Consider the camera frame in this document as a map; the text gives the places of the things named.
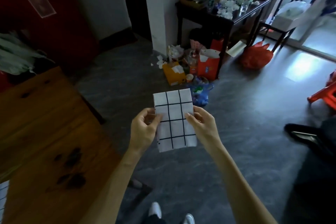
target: shoe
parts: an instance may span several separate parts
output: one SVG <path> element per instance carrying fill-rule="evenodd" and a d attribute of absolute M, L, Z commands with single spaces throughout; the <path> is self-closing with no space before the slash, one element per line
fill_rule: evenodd
<path fill-rule="evenodd" d="M 187 213 L 184 218 L 183 224 L 195 224 L 194 217 L 190 213 Z"/>
<path fill-rule="evenodd" d="M 161 213 L 161 208 L 158 202 L 152 203 L 152 205 L 149 208 L 148 216 L 151 216 L 154 214 L 156 214 L 159 217 L 159 219 L 161 219 L 162 213 Z"/>

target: cup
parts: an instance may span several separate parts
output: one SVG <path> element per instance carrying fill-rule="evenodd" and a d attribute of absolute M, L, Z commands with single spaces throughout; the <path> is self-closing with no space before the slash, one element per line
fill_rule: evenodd
<path fill-rule="evenodd" d="M 185 76 L 185 78 L 187 79 L 187 82 L 192 82 L 193 79 L 194 79 L 194 75 L 192 75 L 192 74 L 187 74 L 187 75 Z"/>

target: pants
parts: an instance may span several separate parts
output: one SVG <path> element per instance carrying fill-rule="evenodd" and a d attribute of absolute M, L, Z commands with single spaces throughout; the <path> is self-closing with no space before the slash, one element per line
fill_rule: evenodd
<path fill-rule="evenodd" d="M 164 221 L 163 219 L 159 219 L 156 214 L 153 214 L 146 217 L 142 224 L 166 224 L 166 221 Z"/>

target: wooden table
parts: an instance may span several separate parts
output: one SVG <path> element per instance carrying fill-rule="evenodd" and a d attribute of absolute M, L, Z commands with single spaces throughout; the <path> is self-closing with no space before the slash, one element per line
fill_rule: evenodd
<path fill-rule="evenodd" d="M 266 5 L 268 5 L 271 2 L 271 0 L 258 0 L 258 1 L 260 2 L 260 5 L 257 6 L 250 5 L 245 13 L 234 11 L 232 20 L 228 20 L 223 17 L 210 14 L 207 12 L 205 8 L 202 10 L 197 10 L 196 8 L 193 8 L 191 6 L 184 5 L 181 2 L 177 2 L 175 4 L 177 8 L 177 18 L 178 18 L 177 44 L 179 45 L 182 42 L 183 18 L 201 24 L 202 26 L 205 26 L 212 31 L 223 33 L 224 42 L 222 46 L 222 52 L 220 54 L 220 61 L 216 75 L 216 78 L 218 78 L 218 73 L 221 68 L 221 65 L 223 64 L 223 58 L 231 34 L 237 31 L 242 25 L 244 25 L 248 17 L 254 15 L 254 13 L 258 13 L 257 17 L 254 20 L 254 24 L 247 45 L 249 45 L 250 42 L 252 41 L 256 28 L 260 21 L 260 17 L 263 13 L 263 9 Z"/>
<path fill-rule="evenodd" d="M 2 224 L 78 223 L 118 164 L 107 136 L 60 68 L 0 94 Z"/>

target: yellow box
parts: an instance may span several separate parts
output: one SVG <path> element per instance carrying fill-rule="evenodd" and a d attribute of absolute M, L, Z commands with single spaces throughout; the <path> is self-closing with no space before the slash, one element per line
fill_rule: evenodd
<path fill-rule="evenodd" d="M 170 86 L 181 84 L 186 82 L 186 75 L 185 73 L 175 73 L 173 70 L 174 66 L 178 66 L 179 63 L 176 61 L 174 63 L 163 64 L 162 69 L 166 75 L 167 81 Z"/>

